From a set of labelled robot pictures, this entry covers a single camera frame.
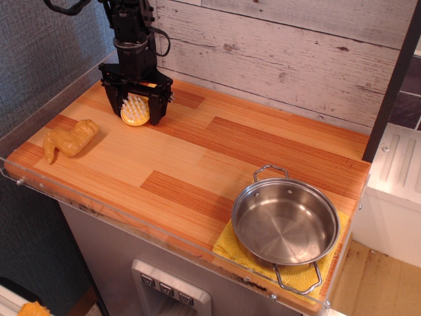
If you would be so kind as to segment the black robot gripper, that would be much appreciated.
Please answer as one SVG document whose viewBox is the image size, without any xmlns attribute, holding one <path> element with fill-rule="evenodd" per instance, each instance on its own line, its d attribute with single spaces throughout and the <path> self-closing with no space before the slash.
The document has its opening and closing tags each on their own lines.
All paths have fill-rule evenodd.
<svg viewBox="0 0 421 316">
<path fill-rule="evenodd" d="M 152 125 L 157 125 L 166 115 L 168 102 L 172 101 L 172 79 L 157 69 L 155 40 L 128 43 L 114 40 L 118 63 L 101 63 L 101 83 L 115 115 L 121 117 L 124 100 L 129 93 L 149 96 L 149 115 Z"/>
</svg>

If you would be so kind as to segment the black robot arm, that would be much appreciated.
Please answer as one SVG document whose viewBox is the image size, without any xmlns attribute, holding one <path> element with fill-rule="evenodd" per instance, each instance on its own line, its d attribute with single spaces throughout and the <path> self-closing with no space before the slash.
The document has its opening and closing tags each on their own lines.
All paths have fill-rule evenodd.
<svg viewBox="0 0 421 316">
<path fill-rule="evenodd" d="M 117 64 L 101 64 L 101 84 L 113 112 L 122 116 L 125 100 L 131 94 L 146 97 L 150 122 L 157 125 L 173 99 L 173 80 L 159 72 L 157 58 L 168 52 L 157 52 L 155 35 L 169 36 L 152 26 L 154 8 L 148 1 L 104 1 L 107 18 L 114 30 L 113 44 Z"/>
</svg>

